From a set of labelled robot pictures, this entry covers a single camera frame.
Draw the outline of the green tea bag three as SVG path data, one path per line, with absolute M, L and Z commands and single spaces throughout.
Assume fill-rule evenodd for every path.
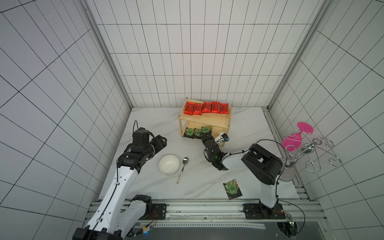
M 201 135 L 212 134 L 213 126 L 204 126 L 201 128 Z

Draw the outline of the green tea bag one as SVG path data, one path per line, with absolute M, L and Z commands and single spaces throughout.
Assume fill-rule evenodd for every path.
M 202 129 L 197 129 L 197 128 L 194 129 L 194 134 L 193 134 L 194 139 L 201 140 L 202 135 L 203 135 Z

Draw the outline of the green tea bag two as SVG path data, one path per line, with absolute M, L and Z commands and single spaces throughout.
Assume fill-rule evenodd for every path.
M 194 139 L 195 138 L 195 128 L 186 127 L 183 137 Z

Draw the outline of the green tea bag four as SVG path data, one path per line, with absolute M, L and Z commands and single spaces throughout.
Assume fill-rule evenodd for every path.
M 231 180 L 229 182 L 223 183 L 223 186 L 225 188 L 229 200 L 239 198 L 243 195 L 236 180 Z

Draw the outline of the red tea bag three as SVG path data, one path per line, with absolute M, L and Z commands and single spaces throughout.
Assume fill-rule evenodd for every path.
M 202 113 L 211 113 L 212 112 L 212 103 L 211 102 L 204 102 L 203 103 L 203 108 L 202 108 Z

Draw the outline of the red tea bag two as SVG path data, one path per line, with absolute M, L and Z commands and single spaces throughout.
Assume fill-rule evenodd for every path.
M 195 103 L 194 104 L 194 109 L 193 109 L 193 115 L 201 116 L 202 113 L 203 113 L 203 107 L 204 107 L 204 104 Z

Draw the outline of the red tea bag five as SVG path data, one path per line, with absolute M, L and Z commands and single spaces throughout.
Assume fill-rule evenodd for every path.
M 221 103 L 220 104 L 220 114 L 229 114 L 229 104 Z

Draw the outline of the red tea bag four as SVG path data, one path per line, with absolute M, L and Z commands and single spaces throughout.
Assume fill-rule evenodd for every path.
M 221 112 L 220 102 L 211 102 L 211 113 L 219 114 Z

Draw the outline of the red tea bag one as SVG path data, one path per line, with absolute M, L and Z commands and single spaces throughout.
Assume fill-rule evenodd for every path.
M 186 102 L 184 114 L 192 116 L 194 114 L 195 103 Z

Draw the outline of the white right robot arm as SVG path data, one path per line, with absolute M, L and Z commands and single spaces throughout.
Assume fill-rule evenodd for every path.
M 278 204 L 277 181 L 283 171 L 283 161 L 263 148 L 259 142 L 238 153 L 221 151 L 218 141 L 210 134 L 203 134 L 205 157 L 219 171 L 247 167 L 259 180 L 261 197 L 259 204 L 272 211 Z

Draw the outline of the wooden two-tier shelf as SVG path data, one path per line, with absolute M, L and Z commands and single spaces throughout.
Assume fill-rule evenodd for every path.
M 231 127 L 232 120 L 232 110 L 233 106 L 229 106 L 228 114 L 212 114 L 212 113 L 204 113 L 200 115 L 187 115 L 184 113 L 187 102 L 191 103 L 199 103 L 202 104 L 202 101 L 192 100 L 189 98 L 185 99 L 183 108 L 181 113 L 178 116 L 179 126 L 180 126 L 180 135 L 184 136 L 186 128 L 201 128 L 205 126 L 212 126 L 212 136 L 217 138 L 221 132 L 225 134 L 229 134 L 229 130 Z

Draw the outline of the white bowl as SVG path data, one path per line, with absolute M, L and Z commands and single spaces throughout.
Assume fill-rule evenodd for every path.
M 159 162 L 159 169 L 164 175 L 174 174 L 180 166 L 180 160 L 174 155 L 166 155 Z

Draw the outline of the pink plastic spatula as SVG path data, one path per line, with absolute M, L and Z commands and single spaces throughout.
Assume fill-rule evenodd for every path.
M 283 140 L 282 146 L 289 153 L 296 152 L 304 143 L 302 133 L 312 134 L 314 132 L 314 128 L 304 122 L 297 123 L 297 127 L 299 129 L 297 133 L 285 132 L 286 138 Z

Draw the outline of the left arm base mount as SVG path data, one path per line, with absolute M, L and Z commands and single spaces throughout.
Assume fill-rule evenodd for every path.
M 126 211 L 139 208 L 139 213 L 143 213 L 139 220 L 164 220 L 166 218 L 167 206 L 167 204 L 154 204 L 150 196 L 136 195 L 131 200 Z

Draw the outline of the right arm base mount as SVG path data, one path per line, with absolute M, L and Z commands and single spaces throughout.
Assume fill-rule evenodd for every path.
M 270 209 L 259 201 L 258 203 L 243 204 L 243 213 L 247 220 L 285 220 L 286 214 L 277 200 Z

